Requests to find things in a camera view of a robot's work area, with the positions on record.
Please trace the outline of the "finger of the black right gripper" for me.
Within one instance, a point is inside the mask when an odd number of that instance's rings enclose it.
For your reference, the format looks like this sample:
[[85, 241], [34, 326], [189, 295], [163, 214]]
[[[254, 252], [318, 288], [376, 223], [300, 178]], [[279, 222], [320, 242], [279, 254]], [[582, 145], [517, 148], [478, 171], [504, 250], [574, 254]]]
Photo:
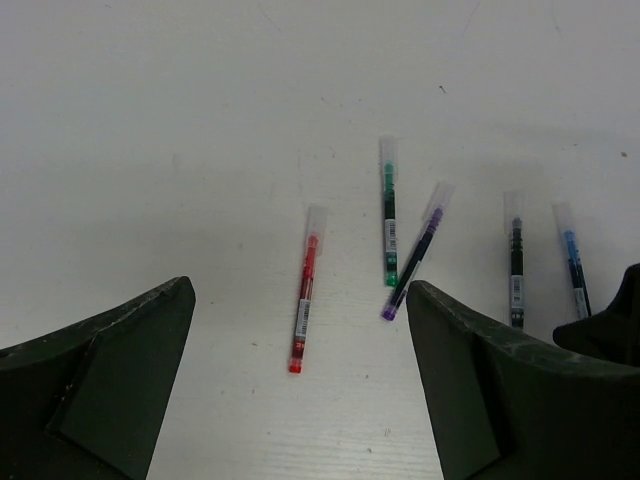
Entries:
[[639, 264], [629, 266], [610, 305], [591, 317], [557, 327], [554, 343], [581, 355], [639, 366]]

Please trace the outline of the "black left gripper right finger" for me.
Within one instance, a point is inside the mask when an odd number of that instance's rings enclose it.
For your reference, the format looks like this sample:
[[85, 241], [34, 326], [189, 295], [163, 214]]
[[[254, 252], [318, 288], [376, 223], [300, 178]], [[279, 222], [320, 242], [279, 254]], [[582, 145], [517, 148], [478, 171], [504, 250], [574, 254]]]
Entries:
[[574, 353], [416, 281], [411, 338], [447, 479], [635, 479], [639, 371]]

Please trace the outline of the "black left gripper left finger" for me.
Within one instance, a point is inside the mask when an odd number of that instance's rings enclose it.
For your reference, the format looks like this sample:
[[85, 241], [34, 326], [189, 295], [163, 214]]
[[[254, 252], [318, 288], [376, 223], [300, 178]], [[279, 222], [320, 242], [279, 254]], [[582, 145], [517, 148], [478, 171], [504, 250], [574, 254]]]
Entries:
[[195, 304], [176, 277], [2, 349], [2, 478], [146, 478]]

